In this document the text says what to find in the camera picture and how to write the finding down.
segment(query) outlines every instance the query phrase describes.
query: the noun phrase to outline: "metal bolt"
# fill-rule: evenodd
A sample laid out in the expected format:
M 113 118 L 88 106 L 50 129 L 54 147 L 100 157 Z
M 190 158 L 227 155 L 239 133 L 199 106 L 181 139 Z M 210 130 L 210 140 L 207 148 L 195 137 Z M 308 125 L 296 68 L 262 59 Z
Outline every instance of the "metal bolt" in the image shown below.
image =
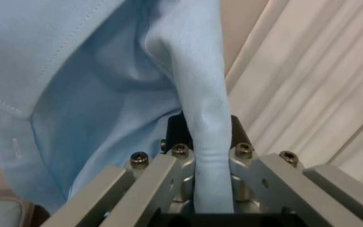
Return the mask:
M 185 159 L 189 156 L 189 147 L 184 143 L 178 143 L 172 147 L 172 155 L 176 158 Z
M 131 155 L 130 164 L 135 169 L 144 169 L 149 164 L 148 155 L 142 151 L 135 152 Z
M 291 151 L 287 151 L 287 150 L 281 151 L 280 157 L 282 157 L 283 160 L 285 160 L 287 163 L 291 164 L 293 167 L 296 167 L 296 165 L 299 162 L 298 156 Z
M 166 148 L 166 140 L 162 139 L 161 140 L 161 151 L 164 151 L 165 148 Z
M 249 159 L 253 157 L 253 147 L 248 143 L 238 143 L 236 145 L 235 155 L 239 158 Z

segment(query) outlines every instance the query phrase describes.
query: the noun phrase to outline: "gray cushion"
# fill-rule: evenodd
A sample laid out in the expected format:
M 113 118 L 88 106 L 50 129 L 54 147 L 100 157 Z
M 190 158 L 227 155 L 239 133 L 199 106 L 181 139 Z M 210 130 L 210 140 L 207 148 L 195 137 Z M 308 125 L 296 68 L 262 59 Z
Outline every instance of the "gray cushion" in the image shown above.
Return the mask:
M 22 206 L 17 201 L 0 200 L 0 227 L 19 227 Z

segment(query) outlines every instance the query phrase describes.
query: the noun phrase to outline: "curtain fold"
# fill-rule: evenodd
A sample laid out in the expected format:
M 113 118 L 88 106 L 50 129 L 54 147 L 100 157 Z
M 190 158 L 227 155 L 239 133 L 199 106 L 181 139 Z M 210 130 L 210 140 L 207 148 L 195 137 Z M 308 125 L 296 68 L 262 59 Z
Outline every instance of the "curtain fold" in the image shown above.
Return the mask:
M 291 150 L 363 182 L 363 0 L 270 0 L 226 83 L 260 155 Z

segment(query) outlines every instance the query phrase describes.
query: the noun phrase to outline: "hex socket screw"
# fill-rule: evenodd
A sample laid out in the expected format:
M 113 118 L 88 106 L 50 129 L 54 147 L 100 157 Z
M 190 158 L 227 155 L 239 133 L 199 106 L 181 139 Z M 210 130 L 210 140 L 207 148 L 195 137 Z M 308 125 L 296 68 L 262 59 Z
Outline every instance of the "hex socket screw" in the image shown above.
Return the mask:
M 239 158 L 250 159 L 253 157 L 254 148 L 249 143 L 238 143 L 235 148 L 235 155 Z
M 298 165 L 299 158 L 295 153 L 293 153 L 291 151 L 287 151 L 287 150 L 281 151 L 280 157 L 282 157 L 283 160 L 285 160 L 287 163 L 291 164 L 293 167 L 296 167 Z
M 172 147 L 172 155 L 179 159 L 185 159 L 189 156 L 189 147 L 184 143 L 175 144 Z
M 149 164 L 149 157 L 145 152 L 135 152 L 131 155 L 130 164 L 135 169 L 144 169 Z

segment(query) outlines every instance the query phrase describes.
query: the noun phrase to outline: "cloth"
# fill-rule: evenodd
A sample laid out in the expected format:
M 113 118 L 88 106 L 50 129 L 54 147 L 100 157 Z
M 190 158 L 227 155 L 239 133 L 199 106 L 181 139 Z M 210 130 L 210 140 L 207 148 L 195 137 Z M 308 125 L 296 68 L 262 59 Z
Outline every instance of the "cloth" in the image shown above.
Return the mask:
M 159 152 L 183 110 L 197 212 L 232 212 L 216 0 L 0 1 L 0 166 L 54 213 L 107 165 Z

